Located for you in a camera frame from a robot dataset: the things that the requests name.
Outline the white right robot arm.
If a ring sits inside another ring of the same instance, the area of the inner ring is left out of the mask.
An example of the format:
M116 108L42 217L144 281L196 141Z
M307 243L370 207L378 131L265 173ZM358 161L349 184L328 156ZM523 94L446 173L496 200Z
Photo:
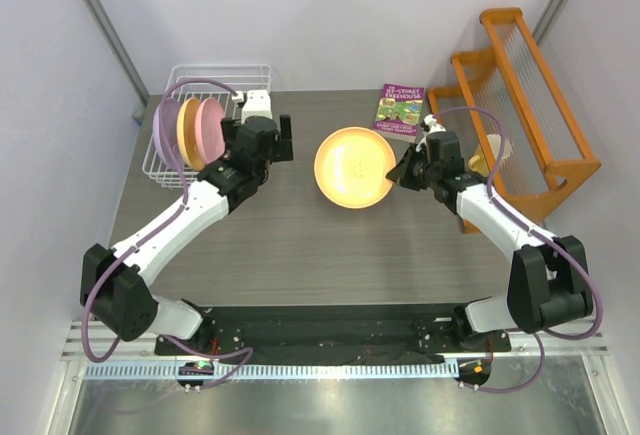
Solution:
M452 324L457 346L475 349L488 332L502 329L572 341L596 334L603 304L577 238L542 229L495 192L490 180L468 171L453 132L427 134L413 146L412 162L419 188L431 189L449 211L470 221L510 264L505 293L468 303Z

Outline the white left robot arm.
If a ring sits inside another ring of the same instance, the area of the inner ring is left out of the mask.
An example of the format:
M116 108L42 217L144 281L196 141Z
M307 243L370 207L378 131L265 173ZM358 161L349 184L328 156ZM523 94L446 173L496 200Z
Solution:
M272 164L293 158L291 118L251 116L233 125L228 152L205 166L173 205L111 248L95 244L83 258L80 301L87 316L119 341L144 333L173 337L190 353L205 352L213 323L188 301L155 297L165 266L211 225L254 196Z

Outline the orange plate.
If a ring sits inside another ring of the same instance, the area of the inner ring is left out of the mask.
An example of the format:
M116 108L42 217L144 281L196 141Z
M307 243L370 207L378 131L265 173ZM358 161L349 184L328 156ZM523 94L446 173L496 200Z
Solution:
M199 154L195 138L195 121L200 106L197 98L189 98L180 107L176 122L177 141L184 163L199 171L204 162Z

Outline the yellow plate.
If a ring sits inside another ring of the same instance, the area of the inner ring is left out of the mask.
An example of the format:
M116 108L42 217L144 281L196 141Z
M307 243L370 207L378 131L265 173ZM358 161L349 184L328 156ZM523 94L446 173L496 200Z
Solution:
M396 165L390 144L373 130L347 127L334 131L320 144L314 177L320 192L335 205L365 209L391 191L387 173Z

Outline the pink plate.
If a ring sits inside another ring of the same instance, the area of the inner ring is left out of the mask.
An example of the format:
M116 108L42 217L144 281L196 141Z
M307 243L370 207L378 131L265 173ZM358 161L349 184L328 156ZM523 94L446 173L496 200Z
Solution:
M205 99L196 112L196 147L205 164L213 162L225 152L225 141L221 126L224 118L224 109L215 98Z

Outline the lilac plate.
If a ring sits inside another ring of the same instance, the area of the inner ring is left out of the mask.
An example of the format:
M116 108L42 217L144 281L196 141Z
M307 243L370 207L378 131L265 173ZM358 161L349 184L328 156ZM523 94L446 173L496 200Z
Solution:
M163 105L156 107L153 116L153 143L161 161L171 170L176 170L176 163L182 163L178 140L177 118L181 104L169 98Z

